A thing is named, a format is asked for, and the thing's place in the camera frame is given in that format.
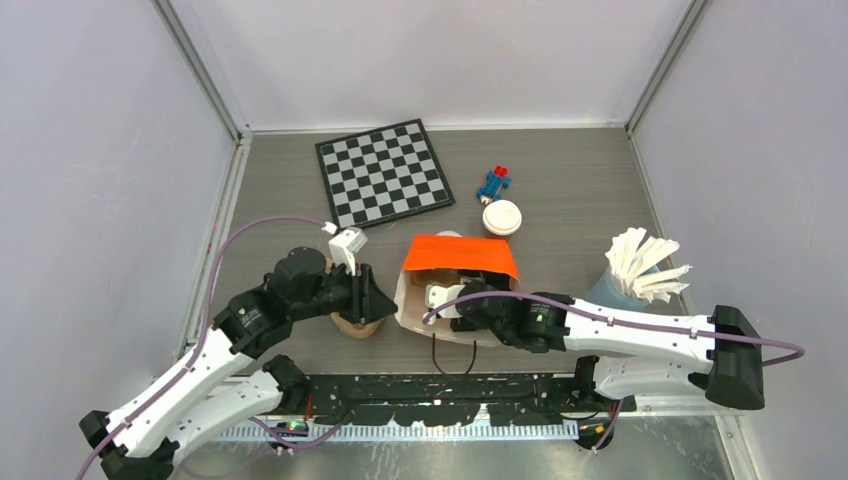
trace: blue lego figure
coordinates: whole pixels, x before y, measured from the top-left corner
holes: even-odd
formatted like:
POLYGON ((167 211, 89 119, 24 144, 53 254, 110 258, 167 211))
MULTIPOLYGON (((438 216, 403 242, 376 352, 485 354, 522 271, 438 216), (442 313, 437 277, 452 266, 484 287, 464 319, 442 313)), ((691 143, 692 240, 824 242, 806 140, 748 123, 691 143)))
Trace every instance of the blue lego figure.
POLYGON ((477 198, 480 199, 480 203, 488 205, 501 199, 501 194, 498 191, 501 188, 509 187, 509 182, 511 181, 506 176, 507 173, 509 173, 509 170, 498 165, 494 170, 490 170, 486 174, 486 184, 477 189, 477 198))

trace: white square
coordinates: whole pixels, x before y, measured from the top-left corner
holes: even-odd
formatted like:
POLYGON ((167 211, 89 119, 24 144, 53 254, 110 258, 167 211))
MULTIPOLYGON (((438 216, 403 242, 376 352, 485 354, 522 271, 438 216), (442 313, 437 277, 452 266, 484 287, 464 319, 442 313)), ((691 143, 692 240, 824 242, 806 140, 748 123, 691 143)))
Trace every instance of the white square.
POLYGON ((409 204, 406 203, 406 200, 404 200, 402 198, 400 200, 392 202, 392 206, 395 207, 396 213, 401 213, 401 212, 405 212, 405 211, 409 210, 409 204))
POLYGON ((415 198, 418 196, 418 190, 413 185, 403 187, 401 191, 403 192, 403 198, 415 198))
POLYGON ((378 207, 366 208, 365 215, 368 216, 368 220, 376 220, 383 216, 382 213, 380 213, 380 209, 378 207))
POLYGON ((359 212, 365 209, 365 204, 362 203, 362 199, 358 198, 350 202, 350 210, 352 212, 359 212))
POLYGON ((430 192, 422 193, 422 194, 418 197, 418 200, 421 200, 421 205, 422 205, 422 206, 423 206, 423 205, 432 205, 432 204, 436 203, 436 199, 435 199, 435 197, 433 197, 433 194, 432 194, 432 193, 430 193, 430 192))
POLYGON ((353 225, 353 214, 339 215, 339 227, 349 227, 353 225))
POLYGON ((374 196, 374 187, 371 185, 365 185, 364 187, 359 187, 359 193, 362 195, 362 198, 373 197, 374 196))
POLYGON ((392 203, 392 197, 388 193, 378 193, 376 197, 377 205, 388 205, 392 203))
POLYGON ((327 182, 329 182, 330 185, 342 183, 342 181, 343 181, 343 179, 342 179, 341 173, 336 172, 336 173, 331 173, 331 174, 327 175, 327 182))

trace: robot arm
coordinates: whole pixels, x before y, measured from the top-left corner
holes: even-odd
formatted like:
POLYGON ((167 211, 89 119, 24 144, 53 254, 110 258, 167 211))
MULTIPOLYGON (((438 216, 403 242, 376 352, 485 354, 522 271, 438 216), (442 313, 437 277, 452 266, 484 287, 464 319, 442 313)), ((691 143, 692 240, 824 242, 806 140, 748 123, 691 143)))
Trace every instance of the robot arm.
MULTIPOLYGON (((459 291, 452 288, 431 285, 427 292, 450 300, 495 290, 480 281, 472 281, 459 291)), ((761 348, 698 335, 721 332, 759 337, 736 308, 718 306, 711 316, 668 316, 610 309, 561 294, 536 295, 583 312, 626 318, 660 330, 604 324, 545 303, 501 296, 466 301, 457 304, 455 311, 446 311, 477 328, 491 330, 504 345, 534 353, 593 350, 632 356, 581 358, 575 378, 585 395, 618 400, 635 394, 702 392, 711 402, 730 408, 758 410, 765 406, 761 348), (664 332, 662 327, 682 327, 692 334, 664 332)))
MULTIPOLYGON (((182 380, 101 452, 107 477, 135 478, 133 472, 151 472, 162 465, 172 469, 175 457, 231 426, 230 419, 241 421, 279 406, 282 392, 291 385, 275 379, 273 363, 283 361, 278 359, 251 376, 241 389, 255 393, 241 398, 239 390, 234 390, 206 397, 223 380, 287 339, 294 322, 338 312, 351 323, 367 324, 396 312, 397 306, 377 287, 370 265, 355 263, 353 254, 365 240, 362 231, 354 228, 334 237, 330 250, 339 264, 328 262, 318 250, 296 248, 264 276, 261 285, 234 296, 215 316, 197 362, 182 380)), ((93 411, 83 418, 80 428, 89 444, 97 445, 184 370, 196 348, 126 405, 110 413, 93 411)))

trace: blue cup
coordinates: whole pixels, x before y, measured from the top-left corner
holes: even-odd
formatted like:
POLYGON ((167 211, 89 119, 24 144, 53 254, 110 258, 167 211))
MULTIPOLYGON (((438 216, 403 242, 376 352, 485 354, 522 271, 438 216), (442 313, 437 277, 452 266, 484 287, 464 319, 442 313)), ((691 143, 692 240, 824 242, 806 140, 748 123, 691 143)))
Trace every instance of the blue cup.
MULTIPOLYGON (((642 275, 657 273, 659 271, 660 269, 654 265, 642 275)), ((651 303, 647 300, 633 298, 619 290, 609 273, 609 267, 601 275, 601 278, 595 282, 589 293, 586 294, 586 301, 602 307, 630 310, 631 312, 642 312, 651 303)))

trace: black cable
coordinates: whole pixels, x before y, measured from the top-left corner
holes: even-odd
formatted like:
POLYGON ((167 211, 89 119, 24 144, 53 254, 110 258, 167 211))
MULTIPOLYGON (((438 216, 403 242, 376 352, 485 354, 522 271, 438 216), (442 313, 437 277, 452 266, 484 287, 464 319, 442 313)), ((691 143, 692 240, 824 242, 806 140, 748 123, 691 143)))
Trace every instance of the black cable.
POLYGON ((439 373, 441 373, 442 375, 455 376, 455 375, 468 375, 471 372, 471 369, 474 368, 474 362, 477 361, 477 341, 476 340, 474 341, 474 350, 471 353, 471 365, 469 365, 468 369, 465 370, 464 372, 462 372, 461 374, 457 374, 457 373, 447 373, 447 372, 445 372, 444 370, 442 370, 442 367, 439 366, 439 363, 436 362, 436 334, 435 333, 433 334, 432 338, 433 338, 433 342, 432 342, 432 348, 430 349, 430 356, 433 358, 433 365, 436 367, 436 370, 438 370, 439 373))
POLYGON ((600 410, 596 411, 595 413, 593 413, 593 414, 591 414, 591 415, 587 415, 587 416, 585 416, 585 417, 568 417, 568 416, 565 416, 565 415, 563 415, 563 414, 561 414, 561 413, 560 413, 559 415, 560 415, 562 418, 566 419, 566 420, 573 420, 573 421, 575 421, 575 422, 579 422, 579 421, 581 421, 581 420, 589 420, 590 418, 595 418, 595 417, 597 417, 597 416, 598 416, 598 414, 599 414, 599 413, 601 413, 601 411, 600 411, 600 410))
POLYGON ((598 414, 601 413, 601 410, 604 409, 604 406, 601 404, 600 401, 598 401, 597 398, 594 398, 594 397, 590 397, 590 398, 592 398, 592 400, 595 401, 595 413, 593 413, 591 415, 587 415, 585 417, 569 417, 567 415, 563 415, 562 413, 560 413, 559 415, 566 420, 573 420, 575 422, 579 422, 579 421, 582 421, 582 420, 589 420, 591 418, 597 417, 598 414))

